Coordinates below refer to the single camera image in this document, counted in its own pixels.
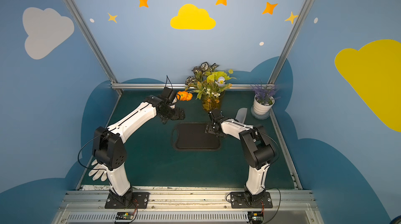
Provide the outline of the cleaver knife black handle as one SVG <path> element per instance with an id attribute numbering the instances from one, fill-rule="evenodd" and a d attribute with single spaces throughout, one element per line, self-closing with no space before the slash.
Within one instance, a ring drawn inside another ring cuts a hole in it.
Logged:
<path id="1" fill-rule="evenodd" d="M 237 111 L 235 120 L 236 120 L 237 122 L 244 123 L 245 120 L 246 120 L 246 116 L 247 116 L 247 108 L 240 108 L 240 109 Z"/>

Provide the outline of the black plastic cutting board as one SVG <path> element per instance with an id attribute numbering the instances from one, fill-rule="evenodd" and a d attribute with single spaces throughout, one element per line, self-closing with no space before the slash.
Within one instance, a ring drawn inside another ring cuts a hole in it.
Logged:
<path id="1" fill-rule="evenodd" d="M 207 123 L 185 122 L 177 124 L 171 133 L 170 142 L 177 151 L 217 151 L 220 139 L 207 131 Z"/>

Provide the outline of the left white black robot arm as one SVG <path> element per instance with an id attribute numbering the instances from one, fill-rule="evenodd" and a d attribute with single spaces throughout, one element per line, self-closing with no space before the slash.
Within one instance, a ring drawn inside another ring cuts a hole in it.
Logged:
<path id="1" fill-rule="evenodd" d="M 89 176 L 93 180 L 108 180 L 110 190 L 117 196 L 125 196 L 132 188 L 125 171 L 127 153 L 125 143 L 147 121 L 160 116 L 162 123 L 183 120 L 185 113 L 175 106 L 179 99 L 176 92 L 170 95 L 150 95 L 120 121 L 95 131 L 93 143 L 93 168 Z"/>

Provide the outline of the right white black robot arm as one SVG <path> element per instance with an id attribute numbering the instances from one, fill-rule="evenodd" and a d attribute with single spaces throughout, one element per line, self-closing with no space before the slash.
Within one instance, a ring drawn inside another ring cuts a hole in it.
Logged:
<path id="1" fill-rule="evenodd" d="M 206 132 L 218 137 L 229 135 L 240 141 L 245 160 L 249 165 L 245 193 L 254 201 L 263 196 L 267 171 L 278 158 L 279 151 L 262 125 L 244 123 L 246 114 L 247 108 L 241 108 L 233 119 L 225 117 L 219 109 L 210 110 L 208 115 L 211 124 L 207 126 Z"/>

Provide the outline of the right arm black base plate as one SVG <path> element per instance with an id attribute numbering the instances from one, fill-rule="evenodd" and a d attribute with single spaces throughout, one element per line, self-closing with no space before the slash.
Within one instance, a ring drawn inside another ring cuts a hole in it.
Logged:
<path id="1" fill-rule="evenodd" d="M 262 191 L 257 195 L 252 195 L 248 191 L 230 192 L 226 195 L 226 201 L 232 208 L 273 208 L 273 201 L 270 193 Z"/>

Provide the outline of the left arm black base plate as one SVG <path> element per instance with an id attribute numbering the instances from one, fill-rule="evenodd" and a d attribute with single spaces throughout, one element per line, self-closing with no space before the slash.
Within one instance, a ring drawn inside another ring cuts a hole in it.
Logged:
<path id="1" fill-rule="evenodd" d="M 122 196 L 117 195 L 111 189 L 106 200 L 105 209 L 146 209 L 149 203 L 149 192 L 137 191 L 130 188 Z"/>

